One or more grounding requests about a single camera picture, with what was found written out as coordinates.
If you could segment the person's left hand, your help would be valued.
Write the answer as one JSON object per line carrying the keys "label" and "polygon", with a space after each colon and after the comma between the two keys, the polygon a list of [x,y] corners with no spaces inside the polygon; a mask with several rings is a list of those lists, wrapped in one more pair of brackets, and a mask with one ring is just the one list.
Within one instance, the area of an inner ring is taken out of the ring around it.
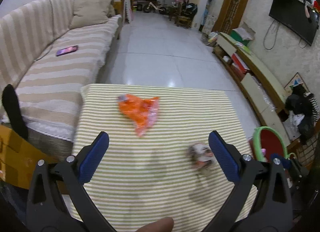
{"label": "person's left hand", "polygon": [[172,232],[173,227],[174,220],[171,217],[165,217],[142,226],[136,232]]}

